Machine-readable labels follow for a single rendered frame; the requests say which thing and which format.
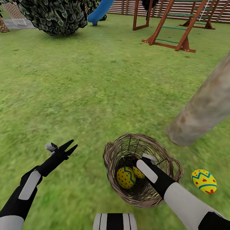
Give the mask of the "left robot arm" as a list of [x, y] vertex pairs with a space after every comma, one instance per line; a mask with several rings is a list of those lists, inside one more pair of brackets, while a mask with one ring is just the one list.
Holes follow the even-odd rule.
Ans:
[[41, 166], [36, 166], [21, 177], [20, 186], [8, 199], [0, 212], [0, 230], [21, 230], [31, 204], [37, 193], [37, 185], [42, 182], [42, 177], [47, 177], [63, 160], [68, 160], [78, 145], [70, 150], [65, 150], [74, 140], [63, 144], [61, 147], [47, 143], [45, 149], [50, 151], [49, 157]]

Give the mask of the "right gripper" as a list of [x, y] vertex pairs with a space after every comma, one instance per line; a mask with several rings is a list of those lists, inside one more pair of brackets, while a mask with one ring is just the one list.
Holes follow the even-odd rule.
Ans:
[[137, 167], [136, 166], [136, 162], [137, 162], [138, 159], [134, 158], [131, 160], [131, 164], [134, 166], [134, 167]]

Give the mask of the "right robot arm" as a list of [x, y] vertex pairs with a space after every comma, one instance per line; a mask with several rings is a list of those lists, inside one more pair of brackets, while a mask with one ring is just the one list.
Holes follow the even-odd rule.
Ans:
[[173, 180], [156, 162], [156, 157], [145, 153], [131, 160], [188, 230], [230, 230], [230, 221]]

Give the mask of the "easter egg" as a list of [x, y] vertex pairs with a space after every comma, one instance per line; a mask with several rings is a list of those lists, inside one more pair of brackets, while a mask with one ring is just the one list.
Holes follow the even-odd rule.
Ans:
[[[227, 1], [227, 0], [222, 0], [222, 1]], [[134, 167], [133, 165], [132, 167], [133, 167], [133, 172], [138, 180], [145, 179], [145, 175], [138, 168]]]
[[217, 183], [214, 176], [206, 170], [198, 169], [192, 172], [191, 179], [203, 192], [213, 194], [216, 192]]
[[129, 191], [129, 189], [134, 189], [137, 177], [133, 172], [133, 167], [129, 167], [128, 165], [119, 167], [117, 171], [117, 180], [123, 189], [127, 191]]

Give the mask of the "wicker basket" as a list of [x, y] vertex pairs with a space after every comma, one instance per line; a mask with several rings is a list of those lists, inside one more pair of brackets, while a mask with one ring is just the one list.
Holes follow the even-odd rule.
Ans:
[[[161, 153], [163, 155], [163, 159], [156, 163], [156, 166], [161, 166], [164, 164], [164, 162], [166, 164], [168, 163], [168, 168], [165, 168], [166, 174], [168, 174], [177, 183], [181, 183], [184, 175], [184, 169], [183, 166], [180, 165], [180, 161], [174, 159], [173, 157], [170, 157], [166, 149], [160, 144], [160, 142], [156, 141], [154, 138], [148, 137], [144, 134], [134, 133], [123, 134], [119, 138], [117, 138], [113, 143], [107, 142], [103, 153], [104, 165], [107, 170], [107, 178], [110, 182], [112, 189], [116, 192], [116, 194], [120, 196], [120, 198], [125, 203], [141, 209], [157, 207], [163, 204], [164, 199], [157, 193], [157, 191], [150, 185], [150, 183], [147, 180], [145, 180], [144, 186], [140, 191], [132, 193], [130, 191], [123, 189], [117, 180], [117, 171], [119, 168], [119, 164], [122, 160], [129, 158], [139, 159], [137, 153], [135, 152], [127, 153], [126, 155], [121, 156], [120, 158], [118, 157], [120, 153], [123, 153], [125, 151], [123, 149], [123, 139], [129, 138], [129, 142], [131, 142], [131, 139], [134, 137], [138, 138], [136, 148], [138, 148], [138, 146], [141, 146], [140, 141], [144, 141], [145, 143], [147, 143], [146, 146], [142, 147], [142, 150], [140, 151], [141, 154], [146, 154], [149, 145], [154, 146], [154, 153], [152, 154], [152, 156], [156, 157], [155, 154], [157, 153]], [[118, 150], [119, 147], [120, 149]], [[175, 161], [179, 168], [175, 176], [173, 175], [173, 161]]]

